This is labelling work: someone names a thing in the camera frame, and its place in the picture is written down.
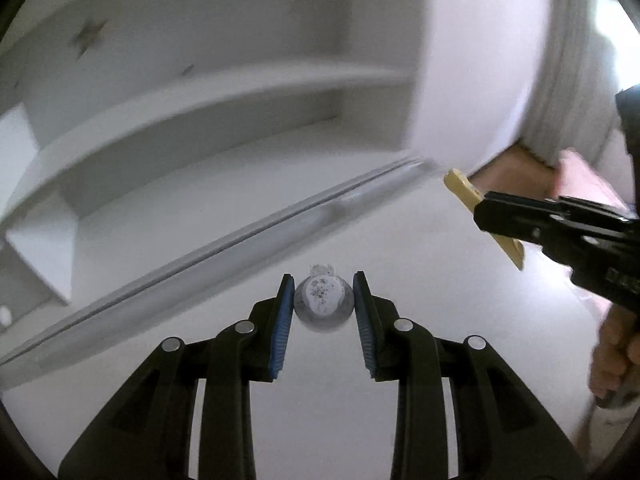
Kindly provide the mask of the right hand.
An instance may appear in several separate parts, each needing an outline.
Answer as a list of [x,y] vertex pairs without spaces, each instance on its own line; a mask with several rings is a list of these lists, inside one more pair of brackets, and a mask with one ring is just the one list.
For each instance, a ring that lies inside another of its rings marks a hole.
[[623,385],[639,390],[639,321],[637,315],[612,304],[592,352],[588,386],[604,399]]

